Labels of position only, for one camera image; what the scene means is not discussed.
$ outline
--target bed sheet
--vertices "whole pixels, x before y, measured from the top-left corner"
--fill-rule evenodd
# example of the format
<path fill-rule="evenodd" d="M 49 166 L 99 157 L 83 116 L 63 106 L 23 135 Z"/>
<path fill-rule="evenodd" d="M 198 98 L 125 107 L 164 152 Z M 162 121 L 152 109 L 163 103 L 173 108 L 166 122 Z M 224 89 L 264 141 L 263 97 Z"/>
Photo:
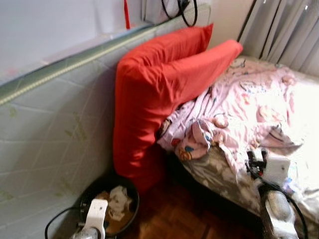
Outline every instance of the bed sheet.
<path fill-rule="evenodd" d="M 297 78 L 295 91 L 295 112 L 298 117 L 300 134 L 304 144 L 294 152 L 286 149 L 272 151 L 286 154 L 293 165 L 297 166 L 296 183 L 302 197 L 299 197 L 299 207 L 303 212 L 310 238 L 319 238 L 319 79 L 299 72 L 294 72 Z M 185 169 L 199 183 L 231 202 L 259 215 L 259 198 L 249 176 L 236 183 L 225 159 L 224 153 L 218 147 L 211 147 L 209 153 L 198 160 L 183 163 Z M 302 235 L 301 220 L 296 214 L 296 228 Z"/>

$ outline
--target wall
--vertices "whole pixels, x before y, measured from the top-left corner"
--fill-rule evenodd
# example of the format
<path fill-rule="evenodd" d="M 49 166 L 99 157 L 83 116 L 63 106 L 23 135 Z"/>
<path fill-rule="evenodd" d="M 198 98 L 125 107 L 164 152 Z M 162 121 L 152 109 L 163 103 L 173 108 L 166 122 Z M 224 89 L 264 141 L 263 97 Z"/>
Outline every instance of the wall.
<path fill-rule="evenodd" d="M 128 3 L 139 25 L 141 0 Z M 123 9 L 123 0 L 1 0 L 0 85 L 69 56 L 58 53 L 126 31 Z"/>
<path fill-rule="evenodd" d="M 209 47 L 228 39 L 237 40 L 254 0 L 212 0 L 211 21 L 214 23 Z"/>

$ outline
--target pillow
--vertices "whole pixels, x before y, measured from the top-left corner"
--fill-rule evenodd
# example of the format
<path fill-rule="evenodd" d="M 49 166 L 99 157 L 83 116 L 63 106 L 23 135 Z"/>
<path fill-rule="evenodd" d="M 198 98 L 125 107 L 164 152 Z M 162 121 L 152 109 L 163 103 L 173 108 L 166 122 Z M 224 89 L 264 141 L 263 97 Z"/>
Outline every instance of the pillow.
<path fill-rule="evenodd" d="M 118 63 L 114 166 L 140 192 L 164 175 L 164 156 L 155 144 L 161 123 L 178 105 L 200 95 L 242 51 L 232 40 L 205 51 L 212 27 L 156 37 Z"/>

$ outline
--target red string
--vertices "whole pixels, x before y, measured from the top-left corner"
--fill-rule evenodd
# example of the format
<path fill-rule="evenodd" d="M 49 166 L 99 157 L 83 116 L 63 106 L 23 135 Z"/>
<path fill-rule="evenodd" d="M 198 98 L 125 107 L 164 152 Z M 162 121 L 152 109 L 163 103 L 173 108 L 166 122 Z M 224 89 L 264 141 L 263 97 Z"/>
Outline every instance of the red string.
<path fill-rule="evenodd" d="M 126 29 L 131 29 L 130 26 L 130 16 L 129 16 L 129 8 L 128 8 L 128 2 L 127 0 L 124 0 L 124 14 L 125 14 L 125 24 L 126 24 Z"/>

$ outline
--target pink bedsheet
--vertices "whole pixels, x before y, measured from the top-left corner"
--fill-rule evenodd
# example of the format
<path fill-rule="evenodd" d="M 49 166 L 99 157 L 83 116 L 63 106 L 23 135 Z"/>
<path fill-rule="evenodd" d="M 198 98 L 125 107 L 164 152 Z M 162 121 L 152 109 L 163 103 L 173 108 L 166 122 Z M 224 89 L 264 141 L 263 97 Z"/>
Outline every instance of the pink bedsheet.
<path fill-rule="evenodd" d="M 218 144 L 238 175 L 251 147 L 303 143 L 293 134 L 295 83 L 287 67 L 239 58 L 214 85 L 167 118 L 158 144 L 180 160 L 198 159 Z"/>

